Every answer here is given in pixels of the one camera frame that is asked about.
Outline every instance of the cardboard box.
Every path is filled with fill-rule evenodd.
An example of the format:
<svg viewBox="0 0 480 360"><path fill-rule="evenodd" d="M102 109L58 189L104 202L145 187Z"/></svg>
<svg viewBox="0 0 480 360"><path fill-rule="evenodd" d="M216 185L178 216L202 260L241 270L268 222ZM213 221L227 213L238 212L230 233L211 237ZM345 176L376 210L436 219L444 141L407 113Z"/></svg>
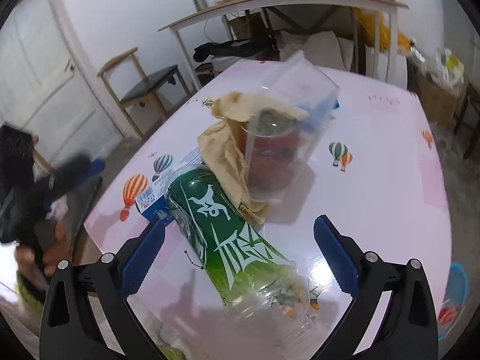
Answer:
<svg viewBox="0 0 480 360"><path fill-rule="evenodd" d="M458 104L458 97L432 83L420 72L415 74L415 92L427 119L438 126L448 126Z"/></svg>

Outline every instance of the hand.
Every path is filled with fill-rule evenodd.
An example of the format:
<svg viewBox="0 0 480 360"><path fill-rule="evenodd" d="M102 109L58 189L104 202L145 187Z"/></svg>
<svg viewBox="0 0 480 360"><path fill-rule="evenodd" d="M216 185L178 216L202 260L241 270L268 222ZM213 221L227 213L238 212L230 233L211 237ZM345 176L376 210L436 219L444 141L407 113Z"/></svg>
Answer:
<svg viewBox="0 0 480 360"><path fill-rule="evenodd" d="M66 223L63 221L57 221L54 234L57 242L43 254L43 263L45 264L44 273L45 276L48 276L49 278L53 276L57 264L61 260L71 261L72 256L70 234L67 231ZM34 284L36 281L34 279L34 251L28 246L18 245L15 249L14 255L18 263L18 271Z"/></svg>

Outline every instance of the green hot air balloon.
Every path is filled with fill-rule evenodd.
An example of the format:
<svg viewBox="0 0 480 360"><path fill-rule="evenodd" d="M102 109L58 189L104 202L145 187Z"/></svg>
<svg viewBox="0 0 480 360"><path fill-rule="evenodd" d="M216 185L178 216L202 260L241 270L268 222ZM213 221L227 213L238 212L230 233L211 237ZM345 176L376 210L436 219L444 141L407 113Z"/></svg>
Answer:
<svg viewBox="0 0 480 360"><path fill-rule="evenodd" d="M349 149L340 142L332 142L328 146L328 150L330 150L330 153L332 153L332 156L334 158L333 160L333 166L338 167L338 160L345 154L349 152Z"/></svg>

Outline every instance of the barcode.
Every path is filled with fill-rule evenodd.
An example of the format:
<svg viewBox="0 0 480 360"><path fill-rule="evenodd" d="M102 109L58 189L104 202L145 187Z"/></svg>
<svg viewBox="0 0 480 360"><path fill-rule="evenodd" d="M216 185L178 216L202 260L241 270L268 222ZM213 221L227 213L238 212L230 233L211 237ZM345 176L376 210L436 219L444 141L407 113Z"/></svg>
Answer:
<svg viewBox="0 0 480 360"><path fill-rule="evenodd" d="M150 205L154 201L155 201L155 197L153 195L152 187L148 187L145 191L143 191L137 197L137 203L144 208L146 208L148 205Z"/></svg>

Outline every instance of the screw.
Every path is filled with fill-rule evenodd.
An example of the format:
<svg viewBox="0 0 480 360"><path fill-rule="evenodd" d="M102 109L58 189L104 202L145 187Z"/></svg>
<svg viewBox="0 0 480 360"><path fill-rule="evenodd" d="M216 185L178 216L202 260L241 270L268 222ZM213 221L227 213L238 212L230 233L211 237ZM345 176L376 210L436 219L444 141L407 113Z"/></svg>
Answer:
<svg viewBox="0 0 480 360"><path fill-rule="evenodd" d="M68 261L63 259L62 261L60 261L58 263L58 268L59 269L65 269L66 267L68 267Z"/></svg>
<svg viewBox="0 0 480 360"><path fill-rule="evenodd" d="M422 266L421 262L417 259L413 259L412 261L410 261L410 264L412 264L412 267L414 267L415 269L419 269Z"/></svg>
<svg viewBox="0 0 480 360"><path fill-rule="evenodd" d="M367 259L367 261L370 261L371 263L376 263L378 261L378 256L372 251L367 252L367 254L365 255L365 258Z"/></svg>
<svg viewBox="0 0 480 360"><path fill-rule="evenodd" d="M105 253L102 256L102 262L105 264L111 263L113 261L114 255L112 253Z"/></svg>

